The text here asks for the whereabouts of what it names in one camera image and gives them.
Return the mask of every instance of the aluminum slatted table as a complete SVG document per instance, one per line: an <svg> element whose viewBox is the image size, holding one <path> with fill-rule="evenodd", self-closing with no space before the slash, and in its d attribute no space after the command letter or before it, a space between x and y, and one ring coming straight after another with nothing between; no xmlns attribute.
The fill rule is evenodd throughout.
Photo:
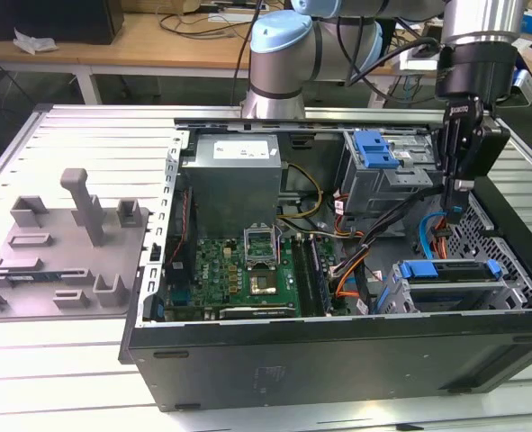
<svg viewBox="0 0 532 432"><path fill-rule="evenodd" d="M384 112L364 110L364 116ZM439 112L396 112L426 120ZM64 167L83 166L88 189L110 207L133 196L155 208L175 117L239 117L230 108L55 106L35 112L0 159L0 242L20 194L72 207ZM309 110L355 119L356 110ZM491 179L532 229L532 153L513 136ZM123 319L0 323L0 431L532 430L532 366L490 394L164 414L133 365L117 356Z"/></svg>

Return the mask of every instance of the blue cable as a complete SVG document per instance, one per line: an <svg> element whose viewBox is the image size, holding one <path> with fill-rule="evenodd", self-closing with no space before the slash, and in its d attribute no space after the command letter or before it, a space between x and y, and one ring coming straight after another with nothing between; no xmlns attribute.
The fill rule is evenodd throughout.
<svg viewBox="0 0 532 432"><path fill-rule="evenodd" d="M421 222L419 223L419 243L421 243L421 247L424 249L424 253L426 254L427 259L434 259L434 256L431 253L431 249L429 248L429 243L428 243L428 235L427 235L428 221L437 216L446 216L446 213L444 211L442 212L437 211L435 213L431 213L428 216L426 216L424 219L422 219Z"/></svg>

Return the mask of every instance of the cable on desk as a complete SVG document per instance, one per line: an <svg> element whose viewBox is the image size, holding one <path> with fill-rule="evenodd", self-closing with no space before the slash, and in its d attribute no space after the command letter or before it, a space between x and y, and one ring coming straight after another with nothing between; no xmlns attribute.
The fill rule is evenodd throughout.
<svg viewBox="0 0 532 432"><path fill-rule="evenodd" d="M421 47L423 45L431 45L437 49L439 49L440 47L439 42L434 38L419 38L416 40L412 40L411 42L408 42L404 46L399 47L398 49L395 49L392 52L389 52L388 54L385 54L383 57L379 58L373 65L371 65L370 67L367 67L363 72L359 72L352 80L352 85L361 80L364 80L365 77L367 77L367 75L371 74L376 69L378 69L384 62L398 57L400 54L402 54L405 51L411 50L413 48Z"/></svg>
<svg viewBox="0 0 532 432"><path fill-rule="evenodd" d="M20 92L22 92L22 94L25 96L25 98L30 101L30 104L32 104L33 106L36 105L36 102L32 99L32 97L25 91L23 90L22 86L17 84L17 81L14 79L13 76L10 75L10 73L4 69L4 67L2 65L0 65L0 70L4 73L4 75L6 75L8 78L10 78L10 80L12 81L12 83L14 83L14 85L20 90Z"/></svg>
<svg viewBox="0 0 532 432"><path fill-rule="evenodd" d="M419 39L421 38L421 34L419 34L417 31L413 30L405 21L403 21L402 18L396 18L395 21L410 35L412 35L414 38Z"/></svg>
<svg viewBox="0 0 532 432"><path fill-rule="evenodd" d="M354 70L356 71L356 76L354 76L350 81L349 83L347 83L347 86L351 86L357 82L359 82L360 80L364 81L364 83L370 87L370 89L376 93L378 96L382 97L383 99L385 99L386 101L388 102L396 102L397 104L422 104L424 102L429 102L429 101L433 101L434 99L436 99L435 96L433 97L429 97L429 98L426 98L426 99L421 99L421 100L418 100L418 101L407 101L405 99L401 99L399 97L395 97L391 94L386 94L384 92L382 92L379 88L377 88L374 84L372 84L365 76L371 72L372 70L376 69L377 66L375 65L375 63L369 68L367 69L368 72L364 72L364 74L362 74L362 72L360 71L359 67L357 67L356 64L353 63L353 60L352 58L350 57L350 55L347 53L347 50L346 50L346 47L344 45L344 41L342 39L342 36L341 36L341 21L339 20L338 18L338 25L336 26L337 27L337 33L338 33L338 45L339 45L339 48L341 49L341 52L342 54L344 55L344 57L346 58L347 62L354 66ZM384 56L384 58L382 60L378 60L379 63L378 63L378 66L383 62L383 61L386 61L387 59L393 59L394 57L398 56L399 54L401 54L403 51L405 50L408 50L405 48L406 46L404 47L401 47L401 48L398 48L398 49L395 49L394 51L390 52L389 54L386 54L386 56Z"/></svg>
<svg viewBox="0 0 532 432"><path fill-rule="evenodd" d="M246 50L246 46L248 45L249 36L251 36L251 31L254 29L254 24L256 23L257 18L259 18L259 13L262 9L263 3L264 3L264 0L257 0L256 10L254 11L254 16L252 16L251 22L249 23L248 33L246 34L246 37L244 38L244 43L241 44L241 48L239 49L238 62L236 63L236 70L233 73L233 83L231 84L230 106L233 106L233 101L234 101L234 98L236 97L236 84L238 83L238 74L239 74L239 67L241 66L241 59L244 56L244 51Z"/></svg>
<svg viewBox="0 0 532 432"><path fill-rule="evenodd" d="M159 10L162 7L166 7L166 5L165 4L161 4L156 9L156 18L158 19L159 27L162 28L163 30L167 31L167 32L171 32L171 33L174 33L174 34L176 34L178 36L182 36L182 37L190 38L190 39L197 39L197 40L203 39L203 40L205 40L205 39L229 38L230 35L227 34L227 33L224 33L224 30L228 30L228 29L232 29L234 27L238 27L240 25L248 24L247 22L236 22L236 23L233 23L233 24L230 23L229 25L226 25L226 26L218 27L217 29L210 29L210 30L204 30L204 31L179 31L179 30L177 30L177 27L179 27L179 25L181 25L181 24L196 24L196 23L198 23L200 21L206 20L207 18L204 17L201 20L198 20L198 21L195 21L195 22L183 22L183 21L181 21L181 18L178 17L179 24L177 25L177 27L171 28L171 27L166 25L166 20L168 20L169 18L172 18L174 16L178 16L178 15L176 15L175 13L170 13L170 14L164 16L163 18L161 18L160 15L159 15ZM195 12L184 13L184 15L190 15L190 14L195 14ZM225 18L221 17L221 19L223 19L225 22L228 23L228 20L226 20Z"/></svg>

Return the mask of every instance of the silver robot arm segment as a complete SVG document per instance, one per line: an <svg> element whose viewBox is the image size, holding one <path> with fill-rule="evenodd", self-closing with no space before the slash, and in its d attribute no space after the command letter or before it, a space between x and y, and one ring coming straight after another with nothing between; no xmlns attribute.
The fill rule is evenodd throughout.
<svg viewBox="0 0 532 432"><path fill-rule="evenodd" d="M269 13L252 31L250 89L242 115L258 119L301 119L305 116L302 86L306 81L344 79L349 63L338 45L338 26L313 21L294 11ZM343 20L340 34L353 52L359 18ZM357 66L379 59L382 27L365 20Z"/></svg>
<svg viewBox="0 0 532 432"><path fill-rule="evenodd" d="M304 15L373 16L408 21L426 21L438 16L444 12L446 3L446 0L292 0L293 9Z"/></svg>

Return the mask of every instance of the wire bundle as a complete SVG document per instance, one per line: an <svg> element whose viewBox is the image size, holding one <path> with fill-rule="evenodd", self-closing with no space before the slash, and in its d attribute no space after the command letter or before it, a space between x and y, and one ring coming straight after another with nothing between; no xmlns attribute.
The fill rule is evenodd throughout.
<svg viewBox="0 0 532 432"><path fill-rule="evenodd" d="M421 104L421 103L428 102L428 101L436 99L435 97L429 97L429 98L426 98L426 99L420 99L418 101L407 101L405 99L401 99L401 98L395 97L395 96L393 96L391 94L386 94L386 93L382 92L374 84L372 84L366 77L370 73L372 73L374 70L378 69L384 62L398 57L400 54L402 54L403 52L405 52L407 50L411 50L413 48L421 47L423 45L430 45L430 46L433 46L433 47L438 49L440 45L439 45L439 42L437 40L435 40L434 38L418 37L416 40L408 42L407 44L405 44L405 45L403 45L403 46L401 46L399 48L396 48L393 51L385 54L382 58L378 59L373 65L371 65L370 67L367 67L362 72L359 69L359 67L357 66L356 63L357 63L357 56L359 55L358 51L359 51L359 48L360 48L360 45L361 45L361 38L362 38L362 34L363 34L363 31L362 31L362 28L364 26L363 18L360 18L360 22L359 22L358 25L359 25L358 40L356 41L356 52L354 52L353 56L350 56L347 53L346 47L344 46L344 41L343 41L342 36L341 36L341 18L338 18L338 24L336 26L337 27L337 33L338 33L339 48L340 48L342 54L344 55L344 57L346 58L347 62L349 63L350 71L351 70L355 70L356 71L356 74L354 76L351 76L351 73L348 72L348 75L346 77L346 86L347 87L352 86L353 84L356 84L359 81L364 81L364 83L368 87L370 87L374 93L376 93L377 95L379 95L380 97L382 97L386 101L396 102L398 104Z"/></svg>
<svg viewBox="0 0 532 432"><path fill-rule="evenodd" d="M380 216L372 225L372 227L366 232L366 234L360 239L357 246L357 252L339 263L334 268L334 275L338 275L340 278L338 289L336 290L336 297L357 297L356 292L343 292L343 286L346 283L347 278L364 263L364 260L369 254L370 247L376 241L377 237L383 234L394 223L400 221L417 202L422 201L430 196L441 194L444 190L444 186L434 186L427 189L422 189L409 196L402 202L393 206L389 211Z"/></svg>
<svg viewBox="0 0 532 432"><path fill-rule="evenodd" d="M310 182L316 188L317 201L316 201L315 205L313 206L313 208L311 210L300 211L298 213L293 213L293 214L279 214L277 216L277 219L279 221L281 221L284 225L288 226L289 228L291 228L293 230L296 230L298 232L301 232L303 234L312 234L312 235L316 235L316 236L330 237L330 238L333 238L333 239L347 239L347 238L349 238L350 237L350 233L339 230L337 228L337 226L338 226L337 223L335 224L335 227L336 227L335 231L333 233L331 233L331 232L326 232L326 231L317 229L317 227L315 226L315 224L313 224L313 222L311 220L309 220L309 222L313 225L314 230L303 229L302 227L300 227L300 226L298 226L295 223L290 221L290 219L308 220L308 218L310 216L315 215L320 210L321 204L323 203L323 191L321 190L321 187L318 184L318 182L310 174L308 174L308 172L305 169L303 169L301 166L296 165L296 164L292 164L292 163L289 163L288 166L292 167L294 169L297 169L308 180L310 180ZM347 195L342 195L339 198L347 198ZM363 235L364 235L363 232L358 231L356 233L355 237L360 238Z"/></svg>

